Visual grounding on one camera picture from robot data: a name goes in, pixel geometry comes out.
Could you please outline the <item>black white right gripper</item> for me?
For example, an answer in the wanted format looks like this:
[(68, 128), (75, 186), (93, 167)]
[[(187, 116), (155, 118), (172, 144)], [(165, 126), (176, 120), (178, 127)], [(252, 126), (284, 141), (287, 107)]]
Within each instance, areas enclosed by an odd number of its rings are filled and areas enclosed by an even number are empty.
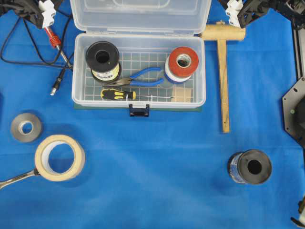
[(229, 24), (238, 28), (245, 28), (270, 9), (268, 0), (220, 0), (219, 3), (229, 17)]

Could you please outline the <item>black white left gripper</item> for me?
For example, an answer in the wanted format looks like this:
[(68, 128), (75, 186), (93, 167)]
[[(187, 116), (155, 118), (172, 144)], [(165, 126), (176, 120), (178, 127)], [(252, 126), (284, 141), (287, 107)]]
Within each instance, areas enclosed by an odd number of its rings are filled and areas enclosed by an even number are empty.
[(38, 29), (44, 29), (54, 24), (54, 17), (62, 2), (63, 0), (1, 0), (0, 15), (12, 10)]

